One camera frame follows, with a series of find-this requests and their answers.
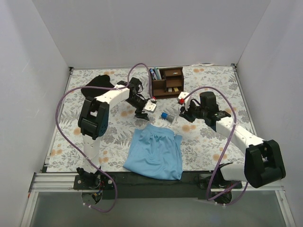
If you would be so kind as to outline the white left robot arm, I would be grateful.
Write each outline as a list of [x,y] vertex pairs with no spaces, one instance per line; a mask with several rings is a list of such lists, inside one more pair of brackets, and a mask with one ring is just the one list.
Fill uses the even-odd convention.
[[80,180],[90,189],[100,186],[101,178],[97,174],[100,169],[99,149],[101,137],[108,128],[109,112],[120,102],[126,101],[136,108],[135,117],[149,120],[147,111],[153,112],[156,104],[145,99],[140,90],[142,83],[137,78],[131,78],[129,84],[119,81],[112,90],[96,97],[86,97],[78,120],[78,126],[84,141],[84,160],[77,168]]

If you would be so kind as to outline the brown wooden desk organizer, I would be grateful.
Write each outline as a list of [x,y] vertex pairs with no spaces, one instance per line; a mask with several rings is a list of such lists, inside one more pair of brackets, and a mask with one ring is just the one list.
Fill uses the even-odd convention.
[[[156,99],[178,97],[184,91],[183,67],[158,68],[158,70],[162,80],[151,79],[152,96]],[[175,92],[174,87],[177,87],[179,91]]]

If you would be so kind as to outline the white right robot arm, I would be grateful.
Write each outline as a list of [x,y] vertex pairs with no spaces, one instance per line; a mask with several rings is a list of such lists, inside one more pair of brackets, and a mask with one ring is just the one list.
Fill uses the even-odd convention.
[[254,188],[285,178],[286,171],[279,144],[275,140],[264,140],[245,128],[236,125],[231,115],[219,110],[216,96],[207,91],[200,94],[200,101],[194,101],[189,93],[181,92],[178,103],[182,105],[180,116],[189,122],[202,119],[215,132],[231,140],[243,154],[242,164],[220,164],[214,175],[214,182],[220,188],[231,181],[245,181]]

